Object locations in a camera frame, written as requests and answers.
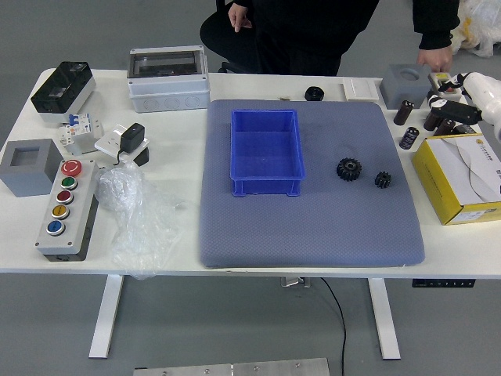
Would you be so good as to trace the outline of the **person's left hand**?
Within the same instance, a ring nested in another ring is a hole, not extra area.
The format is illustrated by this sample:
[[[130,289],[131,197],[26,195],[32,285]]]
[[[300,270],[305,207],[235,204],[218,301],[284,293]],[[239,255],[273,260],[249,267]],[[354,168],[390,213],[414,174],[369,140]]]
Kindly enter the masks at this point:
[[[450,46],[441,49],[420,49],[416,62],[427,65],[432,72],[450,72],[452,67],[453,53]]]

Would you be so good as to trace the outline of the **person's right hand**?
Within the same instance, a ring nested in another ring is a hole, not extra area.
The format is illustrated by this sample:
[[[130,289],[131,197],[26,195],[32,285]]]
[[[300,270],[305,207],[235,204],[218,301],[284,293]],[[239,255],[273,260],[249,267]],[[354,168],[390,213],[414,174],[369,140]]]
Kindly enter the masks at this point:
[[[252,29],[253,24],[248,16],[248,8],[242,5],[233,3],[228,11],[229,21],[233,30],[239,33],[242,29]]]

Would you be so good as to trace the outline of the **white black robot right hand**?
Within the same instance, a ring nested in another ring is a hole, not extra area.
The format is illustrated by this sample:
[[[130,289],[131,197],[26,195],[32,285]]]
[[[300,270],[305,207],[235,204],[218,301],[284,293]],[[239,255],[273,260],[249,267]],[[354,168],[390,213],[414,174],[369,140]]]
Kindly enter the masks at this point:
[[[494,136],[500,142],[500,80],[478,72],[462,73],[438,86],[438,92],[448,89],[461,89],[473,105],[446,99],[431,90],[427,94],[431,113],[465,125],[485,121],[493,126]]]

